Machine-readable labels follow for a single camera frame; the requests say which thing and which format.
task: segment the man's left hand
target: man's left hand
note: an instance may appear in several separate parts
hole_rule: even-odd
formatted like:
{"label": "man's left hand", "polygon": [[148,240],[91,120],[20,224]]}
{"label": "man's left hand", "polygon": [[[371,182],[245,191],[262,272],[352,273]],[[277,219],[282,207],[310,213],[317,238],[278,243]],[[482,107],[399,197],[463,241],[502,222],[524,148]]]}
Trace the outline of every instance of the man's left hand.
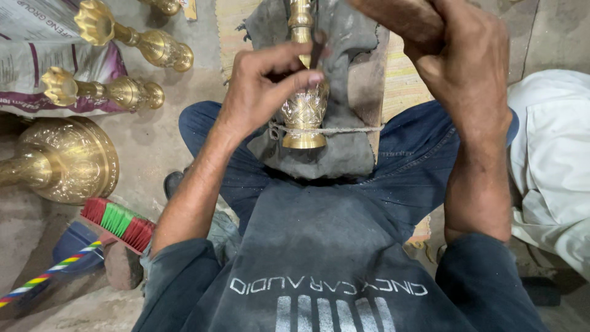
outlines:
{"label": "man's left hand", "polygon": [[[299,55],[311,51],[311,43],[285,43],[260,51],[239,52],[215,123],[217,129],[239,144],[268,122],[293,93],[320,83],[323,73],[307,70],[299,60]],[[285,78],[274,83],[269,76]]]}

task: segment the man's right hand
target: man's right hand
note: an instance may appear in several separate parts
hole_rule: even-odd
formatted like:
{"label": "man's right hand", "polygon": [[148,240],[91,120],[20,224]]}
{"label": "man's right hand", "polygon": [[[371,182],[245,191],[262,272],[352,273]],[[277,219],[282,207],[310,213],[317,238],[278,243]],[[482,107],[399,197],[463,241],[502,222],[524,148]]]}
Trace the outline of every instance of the man's right hand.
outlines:
{"label": "man's right hand", "polygon": [[406,55],[451,116],[464,143],[502,141],[512,121],[506,102],[506,26],[465,0],[431,2],[445,21],[446,46],[432,56],[406,41]]}

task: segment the woven mat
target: woven mat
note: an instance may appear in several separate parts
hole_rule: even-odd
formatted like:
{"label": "woven mat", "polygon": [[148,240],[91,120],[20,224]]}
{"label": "woven mat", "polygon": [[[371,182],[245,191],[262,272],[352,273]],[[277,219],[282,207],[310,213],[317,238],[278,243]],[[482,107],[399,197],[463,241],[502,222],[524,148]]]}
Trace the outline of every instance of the woven mat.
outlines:
{"label": "woven mat", "polygon": [[[261,0],[217,0],[215,14],[219,28],[221,67],[226,79],[231,77],[236,53],[252,50],[252,42],[244,41],[246,30],[238,27],[252,14]],[[403,110],[432,100],[430,92],[422,82],[414,65],[404,55],[404,42],[390,32],[385,90],[383,93],[383,123],[389,121]],[[416,226],[414,235],[408,240],[414,246],[421,246],[430,238],[430,216],[426,216]]]}

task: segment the sleeve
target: sleeve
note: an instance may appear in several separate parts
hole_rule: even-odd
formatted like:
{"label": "sleeve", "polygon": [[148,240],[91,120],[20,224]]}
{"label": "sleeve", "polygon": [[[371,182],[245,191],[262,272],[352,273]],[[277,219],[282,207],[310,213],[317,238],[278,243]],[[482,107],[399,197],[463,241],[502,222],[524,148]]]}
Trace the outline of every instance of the sleeve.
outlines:
{"label": "sleeve", "polygon": [[146,268],[145,301],[134,332],[179,331],[221,270],[206,239],[165,247]]}
{"label": "sleeve", "polygon": [[436,282],[478,331],[549,331],[523,288],[514,255],[490,236],[453,241]]}

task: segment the person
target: person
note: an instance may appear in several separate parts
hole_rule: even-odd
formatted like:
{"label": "person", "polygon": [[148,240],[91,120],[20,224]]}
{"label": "person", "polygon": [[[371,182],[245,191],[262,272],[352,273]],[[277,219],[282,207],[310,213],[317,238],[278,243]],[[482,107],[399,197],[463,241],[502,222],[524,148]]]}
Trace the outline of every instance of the person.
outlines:
{"label": "person", "polygon": [[[310,44],[240,52],[223,104],[182,112],[195,160],[160,217],[133,331],[547,331],[504,245],[506,147],[518,128],[506,27],[463,0],[433,3],[445,50],[406,52],[436,101],[386,124],[366,178],[304,183],[246,147],[290,95],[324,78],[302,70]],[[223,267],[205,239],[218,193],[244,235]],[[433,280],[402,245],[442,203],[448,248]]]}

